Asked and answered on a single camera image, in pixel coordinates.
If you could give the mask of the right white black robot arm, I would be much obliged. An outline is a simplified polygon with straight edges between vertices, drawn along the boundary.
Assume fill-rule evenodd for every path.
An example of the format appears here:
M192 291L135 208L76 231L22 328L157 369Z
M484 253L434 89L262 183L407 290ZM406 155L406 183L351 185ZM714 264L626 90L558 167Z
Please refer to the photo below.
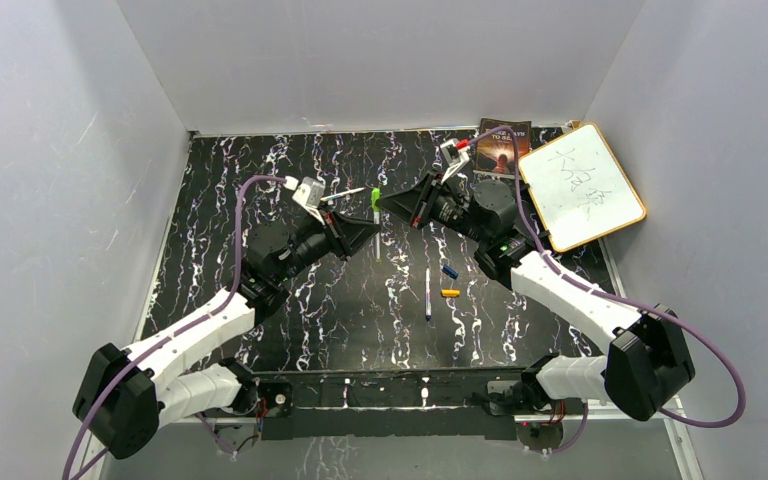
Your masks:
M597 285L566 281L569 270L538 252L508 184L483 180L466 192L431 171L414 187L374 203L413 228L437 222L475 241L473 258L489 279L559 315L600 351L596 357L546 355L514 386L489 395L490 402L547 414L562 400L598 400L646 421L694 379L681 328L606 299Z

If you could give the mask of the green pen cap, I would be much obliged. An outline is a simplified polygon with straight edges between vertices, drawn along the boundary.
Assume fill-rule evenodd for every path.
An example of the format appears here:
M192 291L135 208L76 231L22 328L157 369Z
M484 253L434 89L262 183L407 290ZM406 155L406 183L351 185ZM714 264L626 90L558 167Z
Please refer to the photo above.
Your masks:
M372 207L372 210L374 213L380 212L380 207L378 205L378 201L380 199L381 192L379 188L373 188L371 191L371 197L370 197L370 205Z

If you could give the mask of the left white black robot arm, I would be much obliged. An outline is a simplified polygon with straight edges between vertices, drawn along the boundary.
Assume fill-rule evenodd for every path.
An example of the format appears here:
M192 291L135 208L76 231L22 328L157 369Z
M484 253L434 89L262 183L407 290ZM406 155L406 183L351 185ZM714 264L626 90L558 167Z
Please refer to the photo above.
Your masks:
M294 226L251 228L230 287L150 338L125 348L108 343L93 353L73 414L116 459L133 456L183 417L215 408L250 414L259 391L242 366L225 359L195 373L188 368L281 309L288 280L329 254L349 260L379 231L371 220L328 209Z

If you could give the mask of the green pen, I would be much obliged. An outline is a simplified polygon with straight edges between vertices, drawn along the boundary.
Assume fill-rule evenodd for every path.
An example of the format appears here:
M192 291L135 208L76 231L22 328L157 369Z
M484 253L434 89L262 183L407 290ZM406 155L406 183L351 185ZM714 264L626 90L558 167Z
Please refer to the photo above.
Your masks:
M381 261L381 213L377 209L373 209L373 220L374 223L378 226L378 232L375 236L375 260L376 262Z

